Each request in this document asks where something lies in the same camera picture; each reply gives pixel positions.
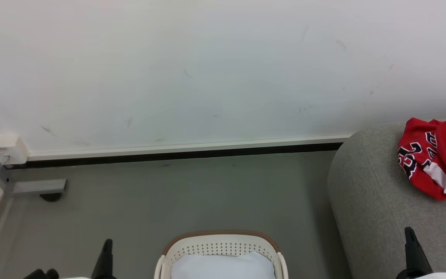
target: basket rim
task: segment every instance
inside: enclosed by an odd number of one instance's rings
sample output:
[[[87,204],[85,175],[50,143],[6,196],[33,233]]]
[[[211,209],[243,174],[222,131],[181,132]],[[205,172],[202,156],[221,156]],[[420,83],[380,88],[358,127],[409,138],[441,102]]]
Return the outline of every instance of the basket rim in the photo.
[[[189,237],[195,237],[195,236],[204,236],[204,235],[217,235],[217,234],[240,234],[240,235],[251,235],[251,236],[257,236],[261,237],[262,239],[266,240],[273,246],[274,251],[276,253],[280,252],[280,248],[278,247],[278,244],[266,233],[260,232],[260,231],[254,231],[254,230],[238,230],[238,229],[221,229],[221,230],[200,230],[200,231],[194,231],[189,233],[183,233],[174,239],[170,240],[168,244],[166,245],[165,249],[163,250],[163,255],[166,256],[168,254],[168,251],[171,249],[171,247],[176,243],[179,242],[179,240],[182,240],[184,238]]]

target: white plastic basket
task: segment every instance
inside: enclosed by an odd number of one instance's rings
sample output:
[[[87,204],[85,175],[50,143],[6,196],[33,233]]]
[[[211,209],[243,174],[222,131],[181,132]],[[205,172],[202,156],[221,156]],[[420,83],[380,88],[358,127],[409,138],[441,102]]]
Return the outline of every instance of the white plastic basket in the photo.
[[[278,245],[266,234],[249,230],[197,231],[175,237],[158,260],[154,279],[171,279],[173,265],[184,255],[240,256],[250,252],[262,254],[273,263],[276,279],[288,279]]]

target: gray floor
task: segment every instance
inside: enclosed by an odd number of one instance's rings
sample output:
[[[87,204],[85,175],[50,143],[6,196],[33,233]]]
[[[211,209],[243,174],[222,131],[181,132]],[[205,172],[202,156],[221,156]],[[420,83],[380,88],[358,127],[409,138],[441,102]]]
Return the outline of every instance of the gray floor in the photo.
[[[69,179],[56,203],[14,200],[0,238],[0,278],[41,268],[90,276],[106,238],[114,275],[150,279],[163,247],[196,230],[249,229],[280,246],[290,278],[349,279],[326,177],[334,152],[268,154],[12,171]]]

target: red jersey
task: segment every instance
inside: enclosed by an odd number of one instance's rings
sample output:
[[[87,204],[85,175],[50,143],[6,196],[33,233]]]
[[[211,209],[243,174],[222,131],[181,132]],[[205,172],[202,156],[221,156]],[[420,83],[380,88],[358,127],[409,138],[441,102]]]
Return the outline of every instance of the red jersey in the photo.
[[[407,121],[398,144],[398,163],[418,189],[446,199],[446,121]]]

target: white pillow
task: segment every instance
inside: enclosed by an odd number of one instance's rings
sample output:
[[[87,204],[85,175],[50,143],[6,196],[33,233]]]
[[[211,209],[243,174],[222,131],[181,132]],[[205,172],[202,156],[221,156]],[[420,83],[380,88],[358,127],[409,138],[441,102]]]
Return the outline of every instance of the white pillow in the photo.
[[[243,256],[185,255],[172,267],[172,279],[275,279],[274,267],[262,254]]]

